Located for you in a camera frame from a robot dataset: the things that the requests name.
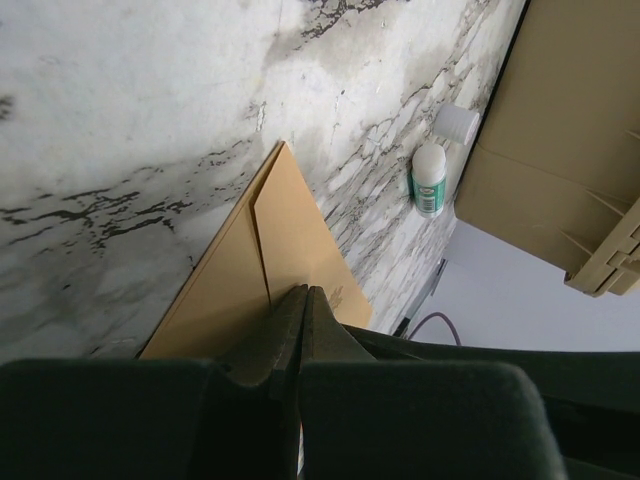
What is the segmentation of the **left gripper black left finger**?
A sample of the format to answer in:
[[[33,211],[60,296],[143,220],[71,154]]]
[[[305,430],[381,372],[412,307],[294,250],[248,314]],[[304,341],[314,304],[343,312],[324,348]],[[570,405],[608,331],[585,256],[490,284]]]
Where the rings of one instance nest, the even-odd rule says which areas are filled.
[[[217,359],[1,369],[5,479],[292,479],[306,290]]]

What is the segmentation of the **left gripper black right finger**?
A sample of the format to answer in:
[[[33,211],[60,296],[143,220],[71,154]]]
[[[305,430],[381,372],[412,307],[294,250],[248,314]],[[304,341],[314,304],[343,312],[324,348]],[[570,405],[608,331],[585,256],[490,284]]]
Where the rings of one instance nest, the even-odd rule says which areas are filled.
[[[382,361],[309,290],[298,404],[308,479],[563,479],[542,398],[500,362]]]

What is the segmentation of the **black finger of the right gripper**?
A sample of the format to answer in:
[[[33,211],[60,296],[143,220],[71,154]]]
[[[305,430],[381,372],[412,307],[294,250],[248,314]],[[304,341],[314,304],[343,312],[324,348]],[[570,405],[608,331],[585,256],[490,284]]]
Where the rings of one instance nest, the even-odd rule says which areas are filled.
[[[639,477],[639,354],[545,352],[413,342],[348,327],[379,360],[501,362],[522,369],[543,398],[571,479]]]

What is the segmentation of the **brown kraft envelope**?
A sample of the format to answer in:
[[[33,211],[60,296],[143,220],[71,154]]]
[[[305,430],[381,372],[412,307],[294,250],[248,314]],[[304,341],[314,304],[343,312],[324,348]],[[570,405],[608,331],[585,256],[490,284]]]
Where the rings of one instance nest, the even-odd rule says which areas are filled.
[[[211,358],[260,325],[298,285],[321,287],[342,324],[372,307],[296,160],[279,142],[206,249],[147,345],[144,360]]]

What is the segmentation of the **green white glue stick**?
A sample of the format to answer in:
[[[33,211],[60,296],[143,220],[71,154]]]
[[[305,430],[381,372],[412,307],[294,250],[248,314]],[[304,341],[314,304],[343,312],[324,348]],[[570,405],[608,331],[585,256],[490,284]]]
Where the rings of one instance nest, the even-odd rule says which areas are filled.
[[[413,199],[416,210],[426,218],[437,217],[445,201],[446,153],[438,144],[425,143],[411,161]]]

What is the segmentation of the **white glue stick cap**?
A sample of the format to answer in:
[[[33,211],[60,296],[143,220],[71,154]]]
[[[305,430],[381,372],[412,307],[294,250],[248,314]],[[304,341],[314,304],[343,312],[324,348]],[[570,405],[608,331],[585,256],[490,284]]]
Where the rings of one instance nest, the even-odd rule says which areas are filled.
[[[436,115],[433,133],[461,145],[467,145],[480,124],[480,114],[454,104],[443,104]]]

